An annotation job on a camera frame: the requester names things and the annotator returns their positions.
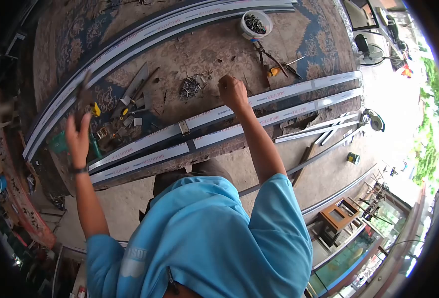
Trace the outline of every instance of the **circular saw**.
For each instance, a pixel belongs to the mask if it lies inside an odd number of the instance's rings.
[[[371,128],[376,132],[385,132],[385,122],[374,110],[365,109],[362,113],[362,122],[370,123]]]

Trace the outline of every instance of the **fist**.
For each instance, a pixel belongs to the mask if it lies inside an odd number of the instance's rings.
[[[234,113],[249,108],[247,91],[243,81],[225,75],[218,82],[219,96]]]
[[[91,113],[82,117],[80,131],[75,128],[75,120],[70,115],[66,124],[66,141],[69,146],[69,152],[72,158],[74,169],[85,168],[87,164],[87,154],[89,153],[89,127]]]

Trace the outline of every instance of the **screws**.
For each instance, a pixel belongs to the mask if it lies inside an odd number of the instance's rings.
[[[264,24],[262,23],[261,20],[256,18],[254,15],[252,15],[250,13],[245,15],[244,22],[246,23],[246,26],[252,32],[258,33],[258,34],[263,34],[263,35],[266,33],[266,28],[264,28]]]
[[[183,87],[181,89],[181,97],[190,98],[196,94],[199,90],[203,91],[199,86],[199,82],[197,81],[198,75],[193,79],[185,79],[183,83]]]

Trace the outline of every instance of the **scissors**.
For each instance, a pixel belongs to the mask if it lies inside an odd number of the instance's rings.
[[[281,63],[282,68],[287,69],[288,71],[290,71],[291,73],[293,73],[295,76],[297,76],[299,78],[299,80],[302,80],[302,77],[297,73],[297,71],[292,68],[291,66],[289,66],[290,64],[299,61],[300,59],[305,58],[305,56],[300,57],[299,59],[296,59],[294,61],[292,61],[291,63]]]

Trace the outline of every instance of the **watch strap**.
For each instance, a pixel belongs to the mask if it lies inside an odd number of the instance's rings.
[[[88,173],[89,172],[89,166],[88,165],[85,165],[85,167],[83,167],[83,168],[81,168],[81,169],[75,169],[75,168],[72,168],[71,169],[71,173],[72,174],[81,174],[81,173]]]

